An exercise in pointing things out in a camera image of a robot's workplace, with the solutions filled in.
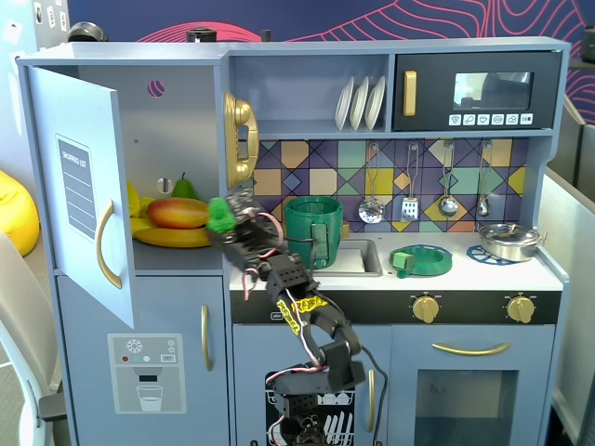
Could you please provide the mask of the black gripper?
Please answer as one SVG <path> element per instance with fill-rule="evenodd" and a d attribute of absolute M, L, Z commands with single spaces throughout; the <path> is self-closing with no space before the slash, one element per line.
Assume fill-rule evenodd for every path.
<path fill-rule="evenodd" d="M 270 258 L 282 250 L 284 234 L 279 221 L 272 215 L 256 210 L 250 189 L 240 188 L 230 193 L 226 201 L 235 219 L 233 230 L 207 230 L 210 243 L 240 271 L 269 273 Z"/>

